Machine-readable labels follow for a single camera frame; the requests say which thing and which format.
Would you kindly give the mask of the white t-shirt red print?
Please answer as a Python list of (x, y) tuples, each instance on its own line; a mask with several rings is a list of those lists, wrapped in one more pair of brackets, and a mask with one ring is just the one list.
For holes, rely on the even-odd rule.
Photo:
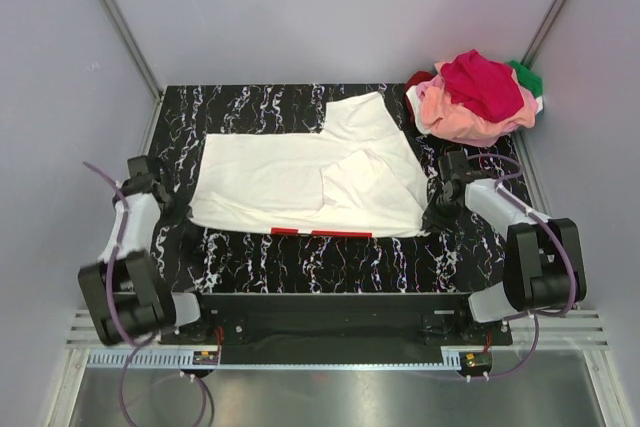
[(414, 237), (428, 178), (378, 92), (330, 102), (318, 133), (210, 134), (190, 202), (199, 226)]

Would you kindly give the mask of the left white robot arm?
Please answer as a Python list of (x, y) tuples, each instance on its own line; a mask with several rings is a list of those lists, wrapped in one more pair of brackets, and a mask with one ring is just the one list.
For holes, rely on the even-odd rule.
[(195, 293), (174, 293), (151, 256), (159, 222), (175, 201), (161, 161), (147, 155), (127, 160), (129, 177), (117, 183), (95, 165), (85, 166), (114, 190), (114, 225), (98, 259), (82, 267), (78, 283), (101, 343), (134, 345), (147, 334), (181, 331), (196, 343), (215, 333), (216, 319)]

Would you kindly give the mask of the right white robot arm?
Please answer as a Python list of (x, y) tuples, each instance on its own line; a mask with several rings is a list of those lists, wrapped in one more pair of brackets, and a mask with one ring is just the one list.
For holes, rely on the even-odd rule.
[(578, 227), (527, 205), (502, 178), (475, 169), (468, 156), (453, 151), (438, 160), (441, 185), (422, 216), (427, 233), (450, 231), (468, 211), (481, 217), (505, 241), (503, 277), (468, 297), (468, 310), (454, 318), (454, 331), (466, 343), (486, 336), (490, 323), (524, 316), (566, 315), (586, 297)]

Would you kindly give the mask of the pink t-shirt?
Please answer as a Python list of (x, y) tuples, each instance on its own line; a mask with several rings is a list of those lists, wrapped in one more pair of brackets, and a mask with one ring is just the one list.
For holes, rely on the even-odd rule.
[(520, 128), (532, 128), (543, 111), (543, 97), (534, 98), (522, 86), (524, 106), (512, 117), (492, 123), (477, 116), (462, 104), (454, 104), (444, 88), (444, 80), (437, 73), (424, 85), (424, 97), (413, 122), (423, 135), (473, 147), (491, 147), (497, 140)]

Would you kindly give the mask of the magenta t-shirt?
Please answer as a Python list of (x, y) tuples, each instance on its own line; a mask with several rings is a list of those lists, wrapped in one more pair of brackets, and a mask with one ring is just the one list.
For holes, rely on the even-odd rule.
[(524, 106), (514, 69), (487, 59), (477, 50), (459, 54), (437, 70), (451, 101), (486, 121), (502, 122)]

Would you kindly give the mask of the dark red t-shirt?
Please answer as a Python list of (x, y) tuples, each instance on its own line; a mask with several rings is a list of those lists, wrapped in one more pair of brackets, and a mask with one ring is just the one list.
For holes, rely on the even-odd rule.
[(419, 111), (422, 98), (424, 97), (424, 85), (430, 82), (435, 75), (428, 71), (418, 71), (414, 73), (405, 84), (405, 104), (412, 122), (416, 120), (416, 113)]

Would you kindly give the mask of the green t-shirt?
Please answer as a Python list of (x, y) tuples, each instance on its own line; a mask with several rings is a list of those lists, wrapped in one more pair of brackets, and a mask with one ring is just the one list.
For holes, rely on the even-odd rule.
[(507, 64), (512, 67), (516, 73), (518, 83), (523, 88), (529, 90), (534, 98), (538, 98), (543, 95), (544, 84), (540, 76), (515, 60), (508, 61)]

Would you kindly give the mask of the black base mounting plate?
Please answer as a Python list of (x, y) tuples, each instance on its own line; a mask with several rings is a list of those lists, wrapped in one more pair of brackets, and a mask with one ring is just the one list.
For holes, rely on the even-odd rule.
[(178, 327), (182, 343), (227, 345), (289, 338), (391, 338), (428, 346), (506, 347), (509, 327), (478, 323), (460, 293), (199, 294), (201, 317)]

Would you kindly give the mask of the left aluminium corner post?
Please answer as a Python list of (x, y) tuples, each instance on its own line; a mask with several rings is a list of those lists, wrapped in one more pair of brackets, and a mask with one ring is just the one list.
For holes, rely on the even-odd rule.
[(119, 39), (123, 43), (147, 89), (151, 93), (152, 97), (158, 101), (164, 92), (164, 88), (160, 85), (148, 61), (146, 60), (120, 6), (118, 5), (117, 0), (99, 0), (99, 2), (111, 21)]

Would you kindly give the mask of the aluminium corner post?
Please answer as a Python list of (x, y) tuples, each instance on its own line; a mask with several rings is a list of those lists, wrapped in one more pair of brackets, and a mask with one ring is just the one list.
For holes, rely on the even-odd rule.
[(152, 97), (158, 101), (164, 92), (164, 88), (160, 85), (148, 61), (146, 60), (120, 6), (118, 5), (117, 0), (99, 0), (99, 2), (111, 21), (119, 39), (123, 43), (147, 89), (151, 93)]
[(524, 56), (520, 63), (525, 67), (532, 69), (537, 58), (539, 57), (543, 46), (549, 37), (554, 25), (558, 21), (564, 8), (569, 0), (552, 0), (544, 14), (540, 25), (538, 26), (533, 38), (531, 39)]

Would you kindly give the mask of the aluminium rail profile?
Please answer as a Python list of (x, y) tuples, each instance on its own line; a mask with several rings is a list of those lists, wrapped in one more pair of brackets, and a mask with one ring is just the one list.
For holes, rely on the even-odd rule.
[[(542, 350), (606, 350), (609, 347), (599, 315), (595, 311), (573, 310), (566, 317), (538, 317), (537, 347)], [(524, 349), (534, 340), (534, 321), (521, 318), (508, 325), (498, 324), (491, 334), (496, 350)], [(66, 349), (98, 349), (103, 344), (92, 326), (87, 310), (75, 314), (67, 334)]]

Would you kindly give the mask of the right aluminium corner post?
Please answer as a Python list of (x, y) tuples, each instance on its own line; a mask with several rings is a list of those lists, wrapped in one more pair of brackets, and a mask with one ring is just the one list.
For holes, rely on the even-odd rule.
[(558, 21), (564, 8), (569, 0), (552, 0), (544, 14), (540, 25), (538, 26), (533, 38), (531, 39), (524, 56), (520, 63), (525, 67), (532, 69), (537, 58), (539, 57), (543, 46), (549, 37), (554, 25)]

